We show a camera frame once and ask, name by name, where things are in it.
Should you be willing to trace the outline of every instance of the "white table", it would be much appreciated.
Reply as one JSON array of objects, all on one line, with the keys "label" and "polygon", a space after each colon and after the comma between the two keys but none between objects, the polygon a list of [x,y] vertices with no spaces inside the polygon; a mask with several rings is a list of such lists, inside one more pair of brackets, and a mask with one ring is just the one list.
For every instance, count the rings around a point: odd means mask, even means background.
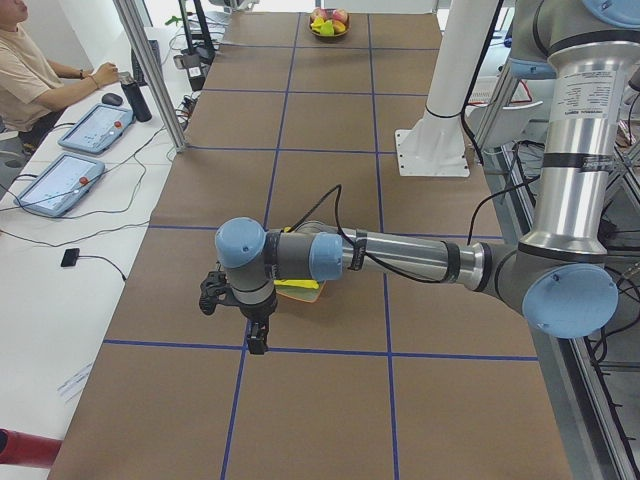
[{"label": "white table", "polygon": [[[178,71],[168,53],[176,28],[148,29],[158,39],[161,57],[167,58],[163,74],[175,106],[191,93],[186,73]],[[131,68],[130,45],[124,32],[105,55],[119,69]],[[78,120],[104,93],[123,96],[119,84],[110,85],[69,107],[58,123]],[[121,163],[162,127],[162,119],[148,87],[143,93],[153,114],[146,123],[134,123],[107,152],[98,158],[107,169]],[[38,174],[62,149],[57,140],[67,131],[49,134],[22,173]],[[39,218],[16,209],[0,212],[0,228],[39,241],[58,244],[104,229],[149,220],[171,168],[167,158],[172,143],[166,131],[137,155],[147,172],[131,208],[119,214],[93,214],[70,219]],[[143,168],[133,159],[108,173],[70,213],[119,210],[129,202]],[[29,179],[18,179],[11,191],[22,191]],[[13,206],[5,195],[0,209]],[[130,271],[146,227],[135,227],[74,242],[81,255],[100,255]],[[120,274],[103,260],[80,259],[75,267],[63,269],[60,261],[66,248],[38,246],[0,233],[0,428],[51,438],[63,438],[80,395],[69,401],[57,388],[95,359],[104,333],[124,287]],[[1,480],[44,479],[48,471],[0,465]]]}]

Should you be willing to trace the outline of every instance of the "fruit bowl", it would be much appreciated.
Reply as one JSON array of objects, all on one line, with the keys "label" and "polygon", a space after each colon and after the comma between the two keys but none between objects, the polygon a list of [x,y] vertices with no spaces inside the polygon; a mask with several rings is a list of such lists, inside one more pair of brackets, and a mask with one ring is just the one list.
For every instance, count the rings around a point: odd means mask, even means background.
[{"label": "fruit bowl", "polygon": [[349,32],[349,14],[342,8],[316,8],[309,15],[309,31],[323,40],[342,37]]}]

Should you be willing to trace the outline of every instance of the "blue-rimmed tablet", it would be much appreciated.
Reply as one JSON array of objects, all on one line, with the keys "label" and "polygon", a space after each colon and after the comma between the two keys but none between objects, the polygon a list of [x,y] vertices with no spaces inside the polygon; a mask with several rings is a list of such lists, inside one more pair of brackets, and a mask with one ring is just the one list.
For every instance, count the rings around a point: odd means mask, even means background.
[{"label": "blue-rimmed tablet", "polygon": [[100,160],[63,153],[14,202],[40,215],[60,217],[100,180],[104,168]]},{"label": "blue-rimmed tablet", "polygon": [[58,145],[98,155],[120,138],[132,123],[133,111],[99,103],[58,140]]}]

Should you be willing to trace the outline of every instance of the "person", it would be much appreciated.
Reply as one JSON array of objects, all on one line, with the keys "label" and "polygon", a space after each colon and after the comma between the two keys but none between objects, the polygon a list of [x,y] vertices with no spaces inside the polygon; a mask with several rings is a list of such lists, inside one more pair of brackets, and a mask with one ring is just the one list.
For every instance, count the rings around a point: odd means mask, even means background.
[{"label": "person", "polygon": [[118,68],[105,63],[89,73],[47,60],[20,25],[28,16],[22,0],[0,0],[0,117],[32,152],[65,108],[116,82]]}]

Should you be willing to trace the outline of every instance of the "red cylinder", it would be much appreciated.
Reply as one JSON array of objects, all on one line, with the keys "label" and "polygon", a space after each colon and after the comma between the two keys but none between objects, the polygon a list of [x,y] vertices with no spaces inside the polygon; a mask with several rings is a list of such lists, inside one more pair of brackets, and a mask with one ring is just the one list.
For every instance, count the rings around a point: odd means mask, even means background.
[{"label": "red cylinder", "polygon": [[51,468],[61,440],[0,429],[0,463]]}]

